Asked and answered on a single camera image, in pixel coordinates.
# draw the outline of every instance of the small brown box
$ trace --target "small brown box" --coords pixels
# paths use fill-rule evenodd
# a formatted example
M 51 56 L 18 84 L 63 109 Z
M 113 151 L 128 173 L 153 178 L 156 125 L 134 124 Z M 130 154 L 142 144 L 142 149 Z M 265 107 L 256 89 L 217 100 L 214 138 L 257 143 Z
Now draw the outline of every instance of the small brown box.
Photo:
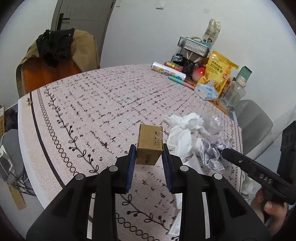
M 162 126 L 140 124 L 136 164 L 154 166 L 162 152 Z

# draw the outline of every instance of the pink tablecloth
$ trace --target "pink tablecloth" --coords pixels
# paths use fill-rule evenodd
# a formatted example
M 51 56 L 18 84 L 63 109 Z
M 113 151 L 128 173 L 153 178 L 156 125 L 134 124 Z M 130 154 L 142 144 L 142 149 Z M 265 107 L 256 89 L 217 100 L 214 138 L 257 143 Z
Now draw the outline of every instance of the pink tablecloth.
M 26 105 L 27 97 L 33 107 Z M 213 110 L 223 119 L 224 137 L 233 137 L 233 148 L 242 149 L 240 130 L 228 116 L 149 65 L 70 76 L 24 96 L 19 108 L 21 149 L 29 159 L 25 166 L 38 182 L 33 187 L 38 185 L 38 193 L 45 195 L 38 198 L 49 202 L 75 174 L 94 175 L 114 165 L 116 157 L 137 143 L 140 123 L 163 126 L 166 141 L 171 129 L 163 121 L 166 115 Z M 239 190 L 239 168 L 229 165 L 225 177 Z M 177 214 L 174 199 L 165 185 L 161 158 L 155 166 L 136 165 L 130 193 L 116 196 L 119 239 L 177 240 L 167 234 Z

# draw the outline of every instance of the gray chair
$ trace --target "gray chair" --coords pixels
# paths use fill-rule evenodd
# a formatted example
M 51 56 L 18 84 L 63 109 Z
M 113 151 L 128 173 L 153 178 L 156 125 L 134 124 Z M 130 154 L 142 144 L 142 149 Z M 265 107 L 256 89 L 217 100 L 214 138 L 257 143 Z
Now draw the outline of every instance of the gray chair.
M 239 101 L 234 112 L 242 129 L 243 154 L 246 155 L 263 141 L 273 124 L 266 113 L 252 100 Z

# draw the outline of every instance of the gray door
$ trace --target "gray door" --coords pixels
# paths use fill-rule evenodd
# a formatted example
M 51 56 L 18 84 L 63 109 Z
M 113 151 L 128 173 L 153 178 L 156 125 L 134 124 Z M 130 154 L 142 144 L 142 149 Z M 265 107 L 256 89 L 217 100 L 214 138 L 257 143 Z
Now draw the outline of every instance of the gray door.
M 115 0 L 58 0 L 51 30 L 75 28 L 92 34 L 99 58 Z

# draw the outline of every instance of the tablecloth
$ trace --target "tablecloth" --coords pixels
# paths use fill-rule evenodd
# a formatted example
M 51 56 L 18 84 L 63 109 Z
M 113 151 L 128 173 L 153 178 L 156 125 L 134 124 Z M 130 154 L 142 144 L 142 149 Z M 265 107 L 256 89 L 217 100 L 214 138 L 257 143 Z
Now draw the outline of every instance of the tablecloth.
M 26 98 L 31 98 L 31 106 Z M 27 94 L 19 100 L 19 109 L 25 167 L 38 182 L 33 187 L 46 196 L 38 198 L 49 202 L 77 173 L 95 175 L 126 155 L 137 143 L 140 123 L 162 126 L 165 142 L 171 129 L 163 120 L 167 115 L 212 110 L 223 120 L 224 138 L 233 137 L 233 148 L 242 152 L 241 130 L 228 116 L 191 89 L 150 70 L 150 65 L 67 77 Z M 239 191 L 240 168 L 229 164 L 225 177 Z M 129 194 L 116 196 L 118 238 L 178 240 L 168 234 L 177 213 L 161 158 L 155 166 L 136 165 Z

